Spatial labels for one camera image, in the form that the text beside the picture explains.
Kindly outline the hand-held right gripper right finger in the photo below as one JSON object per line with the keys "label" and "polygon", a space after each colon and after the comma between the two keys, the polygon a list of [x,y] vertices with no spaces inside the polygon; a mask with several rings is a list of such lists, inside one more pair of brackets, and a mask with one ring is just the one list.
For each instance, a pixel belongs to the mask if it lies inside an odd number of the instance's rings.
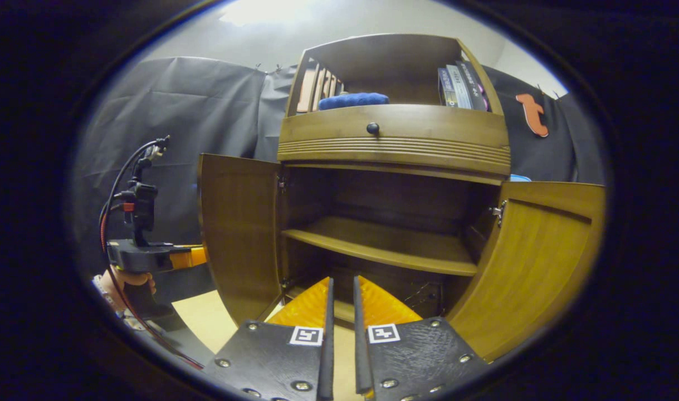
{"label": "hand-held right gripper right finger", "polygon": [[431,400],[489,370],[448,321],[422,318],[397,297],[354,277],[355,391],[366,400]]}

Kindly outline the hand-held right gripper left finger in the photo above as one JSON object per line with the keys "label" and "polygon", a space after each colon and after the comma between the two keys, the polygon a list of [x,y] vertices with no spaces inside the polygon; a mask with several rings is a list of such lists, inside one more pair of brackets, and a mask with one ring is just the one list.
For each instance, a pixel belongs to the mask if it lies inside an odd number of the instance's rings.
{"label": "hand-held right gripper left finger", "polygon": [[214,378],[266,400],[334,399],[334,280],[325,277],[268,321],[247,320],[214,356]]}

